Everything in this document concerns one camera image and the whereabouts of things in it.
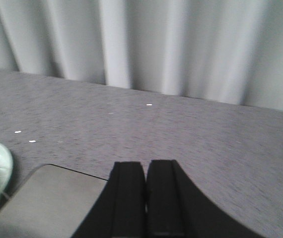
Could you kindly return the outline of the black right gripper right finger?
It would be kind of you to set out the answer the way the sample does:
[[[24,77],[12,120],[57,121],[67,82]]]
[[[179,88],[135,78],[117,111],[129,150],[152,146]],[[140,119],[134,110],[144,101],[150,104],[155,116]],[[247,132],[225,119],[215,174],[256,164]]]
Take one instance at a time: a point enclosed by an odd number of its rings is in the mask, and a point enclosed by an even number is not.
[[[146,179],[150,238],[259,238],[191,181],[175,160],[151,161]]]

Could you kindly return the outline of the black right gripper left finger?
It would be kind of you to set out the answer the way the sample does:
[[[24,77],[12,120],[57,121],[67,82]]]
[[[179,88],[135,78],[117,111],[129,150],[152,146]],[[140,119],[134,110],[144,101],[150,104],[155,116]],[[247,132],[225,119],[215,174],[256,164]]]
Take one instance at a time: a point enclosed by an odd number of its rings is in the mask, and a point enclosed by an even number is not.
[[[145,178],[141,163],[116,162],[73,238],[144,238]]]

